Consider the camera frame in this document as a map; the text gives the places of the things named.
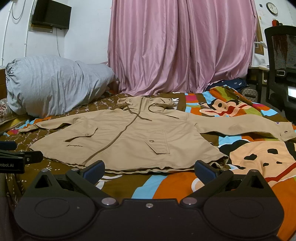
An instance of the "pink curtain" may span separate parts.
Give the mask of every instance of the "pink curtain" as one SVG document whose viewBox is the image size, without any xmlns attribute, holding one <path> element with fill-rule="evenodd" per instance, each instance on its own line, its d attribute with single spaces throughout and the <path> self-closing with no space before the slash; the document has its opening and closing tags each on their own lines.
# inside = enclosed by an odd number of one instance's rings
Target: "pink curtain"
<svg viewBox="0 0 296 241">
<path fill-rule="evenodd" d="M 109 66 L 133 96 L 201 93 L 247 74 L 254 0 L 113 0 Z"/>
</svg>

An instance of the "office chair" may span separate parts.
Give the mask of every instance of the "office chair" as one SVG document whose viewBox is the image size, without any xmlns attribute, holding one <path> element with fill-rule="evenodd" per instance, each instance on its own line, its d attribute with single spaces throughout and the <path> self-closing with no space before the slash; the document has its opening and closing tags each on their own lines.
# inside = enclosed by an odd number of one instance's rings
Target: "office chair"
<svg viewBox="0 0 296 241">
<path fill-rule="evenodd" d="M 286 118 L 296 123 L 296 27 L 270 27 L 265 36 L 269 56 L 266 102 L 284 110 Z"/>
</svg>

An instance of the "gray fabric bundle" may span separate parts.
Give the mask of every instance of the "gray fabric bundle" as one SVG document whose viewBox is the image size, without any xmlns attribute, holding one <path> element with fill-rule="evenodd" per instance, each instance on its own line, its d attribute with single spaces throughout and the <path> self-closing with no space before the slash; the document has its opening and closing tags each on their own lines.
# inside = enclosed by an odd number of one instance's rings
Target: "gray fabric bundle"
<svg viewBox="0 0 296 241">
<path fill-rule="evenodd" d="M 62 115 L 99 98 L 115 79 L 105 64 L 57 56 L 18 58 L 6 67 L 8 105 L 19 115 Z"/>
</svg>

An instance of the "jacket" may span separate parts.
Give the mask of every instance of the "jacket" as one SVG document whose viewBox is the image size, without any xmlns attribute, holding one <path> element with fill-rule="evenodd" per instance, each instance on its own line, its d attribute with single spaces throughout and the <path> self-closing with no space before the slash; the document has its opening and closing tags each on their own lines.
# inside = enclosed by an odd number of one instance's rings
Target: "jacket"
<svg viewBox="0 0 296 241">
<path fill-rule="evenodd" d="M 31 145 L 47 158 L 77 167 L 103 160 L 106 171 L 117 174 L 187 171 L 196 160 L 227 159 L 200 133 L 224 135 L 256 132 L 287 141 L 296 137 L 290 122 L 273 122 L 257 115 L 204 117 L 170 110 L 171 99 L 128 97 L 121 109 L 98 110 L 36 123 L 20 132 L 56 129 Z"/>
</svg>

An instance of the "clock face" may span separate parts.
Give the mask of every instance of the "clock face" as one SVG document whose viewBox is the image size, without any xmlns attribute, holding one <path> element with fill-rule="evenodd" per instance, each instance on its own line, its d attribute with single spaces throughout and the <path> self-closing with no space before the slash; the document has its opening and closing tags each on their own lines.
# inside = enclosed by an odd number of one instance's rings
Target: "clock face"
<svg viewBox="0 0 296 241">
<path fill-rule="evenodd" d="M 266 4 L 266 6 L 267 6 L 267 9 L 268 9 L 272 14 L 275 15 L 275 14 L 278 13 L 278 10 L 277 10 L 276 6 L 275 6 L 273 3 L 268 2 L 268 3 Z"/>
</svg>

